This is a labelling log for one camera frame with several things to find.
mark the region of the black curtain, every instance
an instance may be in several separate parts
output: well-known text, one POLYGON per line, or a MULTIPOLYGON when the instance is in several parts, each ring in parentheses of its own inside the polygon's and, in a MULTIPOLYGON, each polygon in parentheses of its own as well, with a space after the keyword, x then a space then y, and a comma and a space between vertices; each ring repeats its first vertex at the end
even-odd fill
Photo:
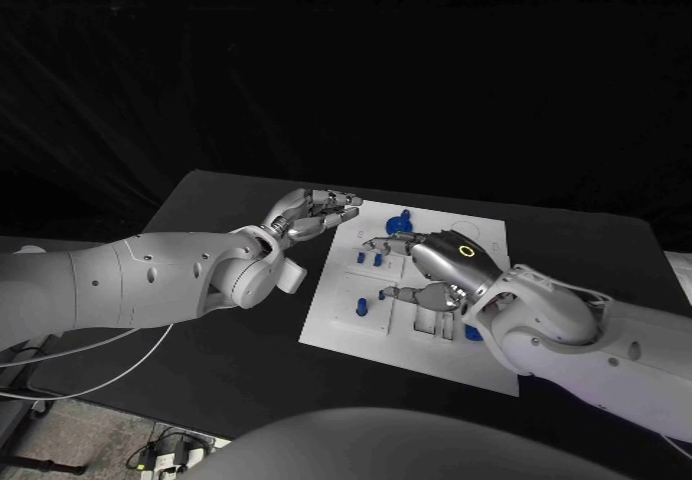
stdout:
POLYGON ((7 224, 145 223, 200 168, 631 215, 692 251, 686 10, 333 5, 4 7, 7 224))

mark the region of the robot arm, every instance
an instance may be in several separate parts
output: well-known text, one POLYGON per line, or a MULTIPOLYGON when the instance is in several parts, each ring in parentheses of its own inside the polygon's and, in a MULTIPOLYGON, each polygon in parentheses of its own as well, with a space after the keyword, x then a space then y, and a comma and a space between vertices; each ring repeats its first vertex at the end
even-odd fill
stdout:
POLYGON ((435 311, 465 305, 497 361, 596 408, 692 441, 692 320, 618 302, 523 265, 507 272, 458 232, 397 233, 366 248, 410 255, 435 281, 384 295, 435 311))
POLYGON ((305 271, 283 250, 357 215, 358 197, 295 190, 265 225, 227 234, 149 233, 76 252, 0 255, 0 350, 86 327, 148 328, 250 308, 305 271))

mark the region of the black table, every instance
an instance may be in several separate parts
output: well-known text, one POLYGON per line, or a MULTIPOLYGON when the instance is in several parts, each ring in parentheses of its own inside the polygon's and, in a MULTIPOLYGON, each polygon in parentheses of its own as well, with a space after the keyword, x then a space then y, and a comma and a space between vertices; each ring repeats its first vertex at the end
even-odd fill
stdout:
MULTIPOLYGON (((282 180, 196 171, 180 182, 145 232, 229 230, 256 224, 294 188, 282 180)), ((364 199, 504 220, 513 263, 618 299, 690 315, 692 309, 648 225, 632 218, 328 186, 364 199)), ((520 398, 298 343, 331 244, 325 233, 288 252, 308 269, 295 295, 272 292, 250 310, 214 311, 177 324, 139 368, 85 396, 109 408, 234 438, 298 413, 347 406, 405 408, 513 432, 632 478, 689 478, 692 462, 660 437, 585 405, 559 387, 520 378, 520 398)), ((112 330, 67 333, 59 349, 112 330)), ((135 333, 46 362, 36 390, 67 394, 102 383, 148 351, 162 329, 135 333)))

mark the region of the white board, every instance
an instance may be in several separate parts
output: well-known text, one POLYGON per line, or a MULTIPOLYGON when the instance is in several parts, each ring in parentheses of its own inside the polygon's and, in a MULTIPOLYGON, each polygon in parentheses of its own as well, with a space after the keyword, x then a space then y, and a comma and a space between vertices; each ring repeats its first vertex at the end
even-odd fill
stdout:
POLYGON ((335 231, 299 342, 518 396, 516 375, 484 343, 465 339, 458 312, 449 317, 390 298, 379 300, 379 290, 389 285, 420 288, 429 283, 409 257, 392 253, 376 267, 376 252, 361 250, 366 240, 387 236, 386 220, 403 209, 410 212, 413 232, 456 230, 508 269, 504 222, 364 201, 360 215, 335 231), (356 313, 358 298, 367 303, 364 316, 356 313))

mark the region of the yellow light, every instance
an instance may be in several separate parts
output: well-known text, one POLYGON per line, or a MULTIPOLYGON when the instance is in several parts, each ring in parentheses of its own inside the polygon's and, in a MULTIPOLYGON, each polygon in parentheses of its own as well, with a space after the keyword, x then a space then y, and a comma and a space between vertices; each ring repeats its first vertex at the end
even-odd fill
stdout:
POLYGON ((464 256, 464 257, 472 257, 475 255, 475 252, 472 251, 472 248, 468 246, 468 245, 461 245, 458 247, 458 253, 464 256))

